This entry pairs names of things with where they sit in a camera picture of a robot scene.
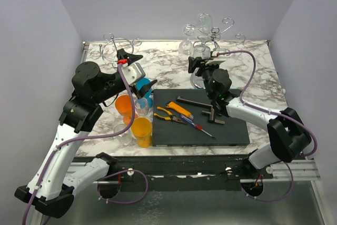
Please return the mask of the clear stemless wine glass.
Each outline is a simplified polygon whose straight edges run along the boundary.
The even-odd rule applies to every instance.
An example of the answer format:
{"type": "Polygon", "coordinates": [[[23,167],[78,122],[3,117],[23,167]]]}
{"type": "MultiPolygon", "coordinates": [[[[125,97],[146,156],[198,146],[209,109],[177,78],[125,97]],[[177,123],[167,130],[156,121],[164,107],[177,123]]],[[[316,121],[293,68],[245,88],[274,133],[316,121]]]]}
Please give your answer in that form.
{"type": "Polygon", "coordinates": [[[179,44],[179,53],[180,54],[191,56],[193,54],[193,51],[194,51],[194,47],[193,47],[193,44],[190,40],[188,40],[188,39],[183,40],[179,44]]]}

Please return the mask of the clear tumbler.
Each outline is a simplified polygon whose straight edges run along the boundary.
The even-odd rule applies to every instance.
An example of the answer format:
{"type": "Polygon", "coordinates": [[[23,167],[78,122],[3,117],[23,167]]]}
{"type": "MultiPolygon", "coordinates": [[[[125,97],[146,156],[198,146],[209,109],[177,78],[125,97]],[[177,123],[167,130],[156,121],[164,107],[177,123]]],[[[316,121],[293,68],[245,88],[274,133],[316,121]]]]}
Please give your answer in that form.
{"type": "Polygon", "coordinates": [[[193,43],[194,51],[193,57],[201,57],[203,60],[209,57],[211,48],[207,46],[207,43],[211,41],[211,37],[206,39],[197,38],[196,42],[193,43]]]}

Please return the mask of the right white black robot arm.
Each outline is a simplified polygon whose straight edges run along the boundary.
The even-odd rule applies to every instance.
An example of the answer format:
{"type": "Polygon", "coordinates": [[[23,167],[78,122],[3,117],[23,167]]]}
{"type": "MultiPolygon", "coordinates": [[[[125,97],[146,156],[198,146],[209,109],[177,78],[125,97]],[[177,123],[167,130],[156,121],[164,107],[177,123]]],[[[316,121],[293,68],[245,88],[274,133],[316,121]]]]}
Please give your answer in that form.
{"type": "Polygon", "coordinates": [[[202,78],[216,113],[243,120],[268,133],[269,144],[250,153],[242,165],[247,178],[255,178],[269,164],[291,162],[311,143],[312,137],[294,109],[259,107],[243,100],[242,95],[232,93],[228,71],[220,68],[220,62],[213,57],[188,57],[188,62],[188,72],[202,78]]]}

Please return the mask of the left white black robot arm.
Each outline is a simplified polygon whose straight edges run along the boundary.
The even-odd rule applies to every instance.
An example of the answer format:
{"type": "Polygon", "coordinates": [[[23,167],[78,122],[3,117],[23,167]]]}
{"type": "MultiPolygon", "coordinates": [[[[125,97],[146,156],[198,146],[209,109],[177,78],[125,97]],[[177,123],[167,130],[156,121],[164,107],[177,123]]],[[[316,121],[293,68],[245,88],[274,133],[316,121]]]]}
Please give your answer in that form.
{"type": "Polygon", "coordinates": [[[146,76],[140,59],[142,55],[117,51],[117,71],[103,73],[92,61],[81,63],[72,77],[74,91],[63,107],[54,141],[41,167],[29,184],[18,187],[14,196],[42,215],[62,217],[71,207],[75,196],[98,179],[116,176],[116,160],[100,153],[84,168],[67,176],[67,171],[85,139],[90,138],[103,113],[101,104],[124,90],[142,98],[155,84],[138,89],[136,83],[146,76]]]}

